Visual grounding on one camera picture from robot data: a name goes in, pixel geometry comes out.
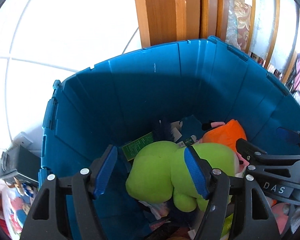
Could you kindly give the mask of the green white carton box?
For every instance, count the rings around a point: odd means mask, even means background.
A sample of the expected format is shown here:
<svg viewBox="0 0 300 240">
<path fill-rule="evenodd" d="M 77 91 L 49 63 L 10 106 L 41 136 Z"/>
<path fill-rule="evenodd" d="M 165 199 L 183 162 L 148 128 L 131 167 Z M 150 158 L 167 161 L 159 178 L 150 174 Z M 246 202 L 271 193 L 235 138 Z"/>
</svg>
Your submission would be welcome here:
<svg viewBox="0 0 300 240">
<path fill-rule="evenodd" d="M 153 133 L 150 132 L 139 139 L 136 139 L 121 147 L 121 150 L 128 161 L 133 160 L 136 155 L 147 145 L 153 143 Z"/>
</svg>

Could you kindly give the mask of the orange plush toy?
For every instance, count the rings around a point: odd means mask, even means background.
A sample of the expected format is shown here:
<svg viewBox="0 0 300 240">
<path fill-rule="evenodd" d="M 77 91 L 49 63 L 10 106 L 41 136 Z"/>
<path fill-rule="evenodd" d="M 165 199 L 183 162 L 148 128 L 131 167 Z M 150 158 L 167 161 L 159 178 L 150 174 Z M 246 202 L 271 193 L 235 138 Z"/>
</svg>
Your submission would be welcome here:
<svg viewBox="0 0 300 240">
<path fill-rule="evenodd" d="M 213 142 L 228 146 L 236 152 L 236 142 L 238 139 L 247 140 L 247 136 L 240 123 L 231 119 L 227 123 L 222 121 L 210 121 L 202 124 L 202 130 L 205 132 L 199 140 L 200 143 Z"/>
</svg>

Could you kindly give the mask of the green plush toy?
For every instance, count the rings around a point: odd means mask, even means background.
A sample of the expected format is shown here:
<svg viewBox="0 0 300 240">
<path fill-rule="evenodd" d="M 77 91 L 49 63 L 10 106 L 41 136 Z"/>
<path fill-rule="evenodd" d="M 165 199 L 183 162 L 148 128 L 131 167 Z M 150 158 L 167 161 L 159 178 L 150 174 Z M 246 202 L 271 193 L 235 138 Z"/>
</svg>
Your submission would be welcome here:
<svg viewBox="0 0 300 240">
<path fill-rule="evenodd" d="M 208 142 L 194 144 L 199 157 L 229 176 L 239 173 L 239 160 L 228 146 Z M 184 149 L 170 141 L 158 141 L 144 147 L 134 158 L 126 180 L 128 194 L 149 204 L 173 200 L 177 209 L 205 211 L 207 200 L 196 190 L 184 160 Z"/>
</svg>

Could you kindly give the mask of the dark gift box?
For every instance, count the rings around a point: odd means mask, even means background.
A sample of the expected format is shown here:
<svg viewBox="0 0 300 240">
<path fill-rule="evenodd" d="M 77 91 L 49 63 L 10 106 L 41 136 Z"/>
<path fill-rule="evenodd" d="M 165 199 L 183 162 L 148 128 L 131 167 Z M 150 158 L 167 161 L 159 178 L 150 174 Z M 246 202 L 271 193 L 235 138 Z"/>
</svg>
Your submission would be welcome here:
<svg viewBox="0 0 300 240">
<path fill-rule="evenodd" d="M 0 179 L 9 184 L 17 179 L 21 184 L 39 185 L 40 158 L 23 146 L 3 152 L 0 159 Z"/>
</svg>

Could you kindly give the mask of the blue plastic storage crate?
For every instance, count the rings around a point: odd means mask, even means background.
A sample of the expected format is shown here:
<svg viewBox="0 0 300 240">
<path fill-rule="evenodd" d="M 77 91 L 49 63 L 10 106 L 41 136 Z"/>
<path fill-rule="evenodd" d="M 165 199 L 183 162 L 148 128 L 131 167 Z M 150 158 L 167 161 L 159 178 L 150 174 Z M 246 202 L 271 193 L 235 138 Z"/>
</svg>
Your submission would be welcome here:
<svg viewBox="0 0 300 240">
<path fill-rule="evenodd" d="M 284 85 L 238 49 L 210 37 L 154 46 L 98 63 L 55 86 L 43 121 L 42 168 L 68 177 L 108 145 L 149 133 L 156 120 L 235 119 L 269 154 L 299 154 L 277 129 L 300 131 L 300 106 Z"/>
</svg>

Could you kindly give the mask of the rolled patterned carpet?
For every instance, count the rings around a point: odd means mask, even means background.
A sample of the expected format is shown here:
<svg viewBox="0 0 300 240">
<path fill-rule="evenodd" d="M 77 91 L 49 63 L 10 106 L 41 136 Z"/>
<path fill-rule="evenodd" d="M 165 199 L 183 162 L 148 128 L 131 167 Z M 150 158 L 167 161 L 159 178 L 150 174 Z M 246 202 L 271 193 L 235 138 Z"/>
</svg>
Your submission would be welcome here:
<svg viewBox="0 0 300 240">
<path fill-rule="evenodd" d="M 229 0 L 226 43 L 245 51 L 248 44 L 253 0 Z"/>
</svg>

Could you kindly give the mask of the glass partition wooden frame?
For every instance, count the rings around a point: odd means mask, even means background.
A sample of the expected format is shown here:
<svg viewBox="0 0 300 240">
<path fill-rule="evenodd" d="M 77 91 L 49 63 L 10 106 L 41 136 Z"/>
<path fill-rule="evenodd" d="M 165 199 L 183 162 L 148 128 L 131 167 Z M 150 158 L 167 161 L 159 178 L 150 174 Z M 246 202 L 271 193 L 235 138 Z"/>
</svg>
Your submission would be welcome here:
<svg viewBox="0 0 300 240">
<path fill-rule="evenodd" d="M 300 9 L 294 0 L 251 0 L 247 54 L 281 82 L 296 58 Z"/>
</svg>

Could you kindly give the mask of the wooden door frame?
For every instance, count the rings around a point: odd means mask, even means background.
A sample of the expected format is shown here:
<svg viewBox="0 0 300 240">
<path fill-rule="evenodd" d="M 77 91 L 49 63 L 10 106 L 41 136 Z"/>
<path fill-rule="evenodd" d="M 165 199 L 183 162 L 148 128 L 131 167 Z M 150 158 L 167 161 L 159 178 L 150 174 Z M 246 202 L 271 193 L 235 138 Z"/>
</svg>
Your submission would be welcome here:
<svg viewBox="0 0 300 240">
<path fill-rule="evenodd" d="M 135 0 L 141 45 L 226 38 L 229 0 Z"/>
</svg>

